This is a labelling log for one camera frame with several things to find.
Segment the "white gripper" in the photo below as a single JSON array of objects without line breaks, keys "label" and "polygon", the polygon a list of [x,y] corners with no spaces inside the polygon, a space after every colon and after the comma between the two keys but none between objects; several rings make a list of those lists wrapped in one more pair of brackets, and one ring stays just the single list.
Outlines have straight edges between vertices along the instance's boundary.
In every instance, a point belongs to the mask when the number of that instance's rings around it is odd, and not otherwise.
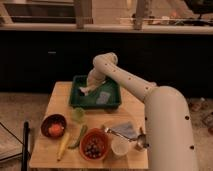
[{"label": "white gripper", "polygon": [[87,87],[79,87],[80,92],[87,96],[90,91],[95,90],[99,86],[103,84],[105,81],[106,76],[102,74],[101,72],[97,71],[95,68],[93,68],[87,77]]}]

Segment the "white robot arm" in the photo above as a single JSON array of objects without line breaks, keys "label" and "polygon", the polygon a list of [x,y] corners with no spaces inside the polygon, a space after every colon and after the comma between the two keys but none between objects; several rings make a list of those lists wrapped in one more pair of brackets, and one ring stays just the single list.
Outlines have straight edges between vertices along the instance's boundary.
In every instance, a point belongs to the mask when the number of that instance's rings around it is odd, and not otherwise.
[{"label": "white robot arm", "polygon": [[110,77],[145,105],[146,140],[150,171],[199,171],[189,107],[170,86],[157,86],[117,66],[115,53],[93,58],[85,92]]}]

